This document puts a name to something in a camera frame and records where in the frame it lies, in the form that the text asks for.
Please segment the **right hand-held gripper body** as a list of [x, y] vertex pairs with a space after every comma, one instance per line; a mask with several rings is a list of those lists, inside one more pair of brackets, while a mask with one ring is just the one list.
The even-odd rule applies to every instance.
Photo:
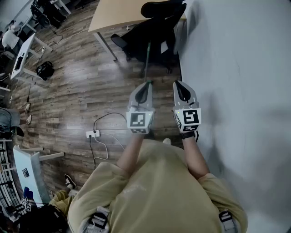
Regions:
[[197, 131], [201, 124], [201, 109], [198, 102], [177, 103], [173, 107], [173, 112], [180, 133]]

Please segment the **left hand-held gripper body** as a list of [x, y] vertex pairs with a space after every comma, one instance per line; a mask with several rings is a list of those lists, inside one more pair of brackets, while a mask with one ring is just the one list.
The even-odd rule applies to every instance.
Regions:
[[133, 134], [148, 134], [154, 120], [154, 108], [130, 106], [126, 113], [127, 127]]

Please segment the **person's right forearm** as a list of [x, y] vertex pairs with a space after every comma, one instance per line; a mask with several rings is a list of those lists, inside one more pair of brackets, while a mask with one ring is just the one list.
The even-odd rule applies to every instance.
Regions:
[[206, 174], [210, 173], [207, 163], [197, 145], [196, 139], [191, 137], [185, 140], [182, 139], [186, 164], [189, 172], [197, 180]]

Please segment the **person's left forearm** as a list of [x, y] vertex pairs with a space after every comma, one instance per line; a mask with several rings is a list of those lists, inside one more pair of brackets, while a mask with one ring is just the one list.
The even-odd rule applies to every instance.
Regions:
[[132, 134], [116, 165], [131, 176], [136, 168], [144, 134]]

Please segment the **black office chair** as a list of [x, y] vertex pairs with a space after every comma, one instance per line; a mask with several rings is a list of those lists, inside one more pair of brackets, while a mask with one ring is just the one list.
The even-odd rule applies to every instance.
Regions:
[[52, 0], [33, 0], [30, 7], [32, 16], [41, 26], [54, 26], [59, 28], [66, 20], [66, 16], [60, 13]]
[[174, 27], [185, 12], [186, 3], [183, 1], [147, 2], [141, 8], [141, 14], [147, 19], [145, 22], [137, 24], [123, 36], [113, 34], [110, 37], [123, 50], [127, 61], [135, 58], [143, 63], [141, 76], [149, 41], [151, 41], [149, 65], [164, 66], [167, 72], [171, 73], [171, 67], [177, 60], [174, 53], [176, 43]]

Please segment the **person's beige shirt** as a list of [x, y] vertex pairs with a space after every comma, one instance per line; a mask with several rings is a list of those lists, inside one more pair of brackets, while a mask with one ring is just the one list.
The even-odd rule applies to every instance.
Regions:
[[246, 233], [247, 216], [225, 184], [210, 173], [193, 177], [183, 155], [181, 148], [144, 140], [132, 175], [101, 162], [70, 205], [71, 231], [83, 232], [104, 207], [110, 233], [222, 233], [223, 211]]

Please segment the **beige wooden desk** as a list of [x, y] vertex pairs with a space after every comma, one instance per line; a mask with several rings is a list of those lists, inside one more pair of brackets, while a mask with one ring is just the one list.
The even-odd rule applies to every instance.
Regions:
[[123, 26], [136, 25], [147, 19], [141, 14], [142, 6], [147, 2], [166, 2], [168, 0], [100, 0], [91, 20], [88, 32], [92, 33], [110, 58], [117, 60], [116, 55], [103, 38], [101, 32]]

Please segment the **black bag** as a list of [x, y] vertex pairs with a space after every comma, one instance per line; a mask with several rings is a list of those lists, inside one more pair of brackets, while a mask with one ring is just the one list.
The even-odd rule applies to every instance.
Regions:
[[50, 78], [54, 74], [54, 71], [53, 64], [50, 61], [44, 62], [36, 69], [37, 75], [44, 81]]

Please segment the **white desk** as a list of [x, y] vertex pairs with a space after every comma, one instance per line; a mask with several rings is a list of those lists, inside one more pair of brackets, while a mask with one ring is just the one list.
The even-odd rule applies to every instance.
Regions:
[[[42, 147], [21, 149], [18, 145], [13, 147], [16, 171], [22, 189], [28, 187], [33, 192], [33, 200], [38, 207], [50, 202], [50, 196], [46, 189], [41, 171], [41, 161], [62, 157], [63, 152], [41, 155]], [[29, 177], [24, 177], [22, 170], [27, 168]]]
[[[13, 67], [13, 70], [12, 70], [12, 74], [11, 74], [11, 77], [10, 79], [13, 80], [13, 79], [17, 79], [17, 80], [20, 80], [20, 81], [24, 81], [24, 82], [27, 82], [27, 83], [30, 83], [32, 85], [35, 85], [36, 82], [35, 81], [30, 81], [28, 80], [27, 78], [24, 78], [21, 76], [22, 73], [25, 73], [25, 74], [28, 74], [32, 77], [35, 77], [35, 78], [39, 78], [41, 79], [36, 72], [34, 71], [31, 71], [31, 70], [28, 70], [25, 68], [25, 62], [26, 62], [26, 59], [28, 57], [28, 53], [31, 53], [32, 55], [34, 55], [36, 58], [41, 58], [42, 55], [35, 52], [34, 50], [31, 49], [31, 45], [33, 43], [33, 41], [36, 41], [38, 44], [41, 45], [41, 47], [45, 47], [46, 50], [52, 52], [53, 49], [48, 46], [46, 43], [44, 43], [43, 41], [41, 41], [38, 37], [35, 36], [35, 33], [33, 35], [31, 35], [24, 43], [23, 45], [21, 46], [20, 48], [20, 51], [17, 55], [17, 58], [16, 58], [16, 61], [15, 61], [15, 64], [14, 64], [14, 67]], [[16, 69], [16, 63], [17, 63], [17, 60], [18, 60], [18, 57], [22, 56], [23, 57], [23, 60], [22, 60], [22, 63], [21, 63], [21, 66], [19, 69]]]
[[58, 9], [60, 10], [63, 8], [69, 15], [71, 14], [71, 11], [67, 8], [65, 3], [62, 0], [50, 0], [50, 2]]

